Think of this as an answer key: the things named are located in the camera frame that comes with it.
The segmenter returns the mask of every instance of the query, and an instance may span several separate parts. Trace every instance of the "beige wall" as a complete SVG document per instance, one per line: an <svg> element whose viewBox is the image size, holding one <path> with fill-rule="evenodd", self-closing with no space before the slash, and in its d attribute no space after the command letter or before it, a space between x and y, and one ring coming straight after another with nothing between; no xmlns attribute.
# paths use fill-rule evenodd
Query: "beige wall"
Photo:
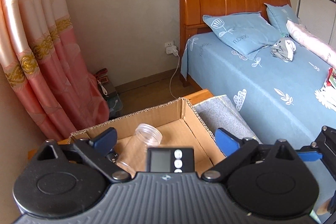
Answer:
<svg viewBox="0 0 336 224"><path fill-rule="evenodd" d="M44 140L0 69L0 224L19 215L12 197L16 177L27 164L27 152Z"/></svg>
<svg viewBox="0 0 336 224"><path fill-rule="evenodd" d="M107 67L114 85L173 69L164 43L179 41L179 0L67 0L91 72ZM291 0L294 10L297 0Z"/></svg>

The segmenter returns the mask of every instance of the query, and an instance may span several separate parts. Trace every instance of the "wall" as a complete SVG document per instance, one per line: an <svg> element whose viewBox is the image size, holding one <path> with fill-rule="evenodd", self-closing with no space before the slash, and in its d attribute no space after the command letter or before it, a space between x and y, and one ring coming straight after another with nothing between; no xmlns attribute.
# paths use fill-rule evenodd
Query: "wall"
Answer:
<svg viewBox="0 0 336 224"><path fill-rule="evenodd" d="M67 0L86 64L120 85L176 67L164 43L179 41L179 0ZM297 0L291 0L296 9Z"/></svg>
<svg viewBox="0 0 336 224"><path fill-rule="evenodd" d="M44 141L0 69L0 224L20 215L12 196L16 177L27 164L27 152Z"/></svg>
<svg viewBox="0 0 336 224"><path fill-rule="evenodd" d="M336 3L330 0L300 0L299 17L307 29L336 48Z"/></svg>

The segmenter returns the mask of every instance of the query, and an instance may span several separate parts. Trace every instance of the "power adapter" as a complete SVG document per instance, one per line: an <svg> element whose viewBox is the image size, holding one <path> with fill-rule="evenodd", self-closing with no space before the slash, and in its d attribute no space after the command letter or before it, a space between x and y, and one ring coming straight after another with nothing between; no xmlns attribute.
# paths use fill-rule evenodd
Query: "power adapter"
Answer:
<svg viewBox="0 0 336 224"><path fill-rule="evenodd" d="M166 48L166 54L173 54L175 56L179 55L179 51L175 45Z"/></svg>

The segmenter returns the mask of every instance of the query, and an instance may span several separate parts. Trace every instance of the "blue pillow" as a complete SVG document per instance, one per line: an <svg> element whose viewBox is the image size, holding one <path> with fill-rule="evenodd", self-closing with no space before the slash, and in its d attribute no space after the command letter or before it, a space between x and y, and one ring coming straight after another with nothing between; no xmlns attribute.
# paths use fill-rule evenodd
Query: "blue pillow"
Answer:
<svg viewBox="0 0 336 224"><path fill-rule="evenodd" d="M204 15L203 21L222 42L250 60L255 58L261 48L273 45L282 37L260 13L221 17Z"/></svg>
<svg viewBox="0 0 336 224"><path fill-rule="evenodd" d="M289 37L289 32L286 27L287 21L290 20L296 24L299 24L299 20L295 15L292 7L290 7L288 4L285 6L272 6L267 3L264 4L267 6L267 16L271 25L281 32L283 37Z"/></svg>

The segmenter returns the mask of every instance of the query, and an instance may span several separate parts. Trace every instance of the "digital display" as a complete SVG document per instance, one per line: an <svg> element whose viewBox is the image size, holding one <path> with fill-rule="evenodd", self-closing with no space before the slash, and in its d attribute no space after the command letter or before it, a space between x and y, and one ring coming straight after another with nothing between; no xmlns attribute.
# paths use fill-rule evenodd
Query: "digital display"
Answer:
<svg viewBox="0 0 336 224"><path fill-rule="evenodd" d="M170 151L151 152L151 172L170 172Z"/></svg>

